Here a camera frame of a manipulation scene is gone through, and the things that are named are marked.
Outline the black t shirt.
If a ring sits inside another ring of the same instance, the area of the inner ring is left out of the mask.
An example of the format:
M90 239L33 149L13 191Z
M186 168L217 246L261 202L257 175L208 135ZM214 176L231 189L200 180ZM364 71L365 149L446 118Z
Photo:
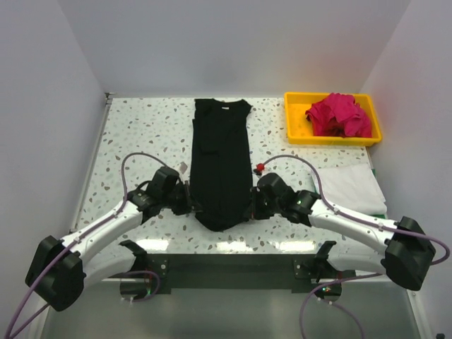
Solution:
M213 232L245 221L253 178L245 100L196 99L190 192L200 206L196 219Z

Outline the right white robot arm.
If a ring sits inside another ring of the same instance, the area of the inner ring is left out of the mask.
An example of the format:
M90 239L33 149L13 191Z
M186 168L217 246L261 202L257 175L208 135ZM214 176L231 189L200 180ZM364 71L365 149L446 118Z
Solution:
M325 202L315 192L295 191L275 173L266 174L251 190L251 217L280 215L292 224L336 232L358 243L339 249L329 242L314 261L325 278L337 271L360 270L386 275L395 284L418 291L433 264L436 250L419 223L375 218Z

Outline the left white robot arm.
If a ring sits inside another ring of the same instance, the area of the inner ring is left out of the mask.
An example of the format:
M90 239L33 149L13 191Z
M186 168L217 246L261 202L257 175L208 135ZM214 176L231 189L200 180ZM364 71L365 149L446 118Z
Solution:
M159 276L148 272L151 264L147 251L130 239L122 239L122 235L163 209L184 215L193 207L188 183L176 170L161 167L150 181L127 191L110 213L81 231L61 239L44 238L25 283L56 311L69 308L86 286L113 275L148 277L158 284Z

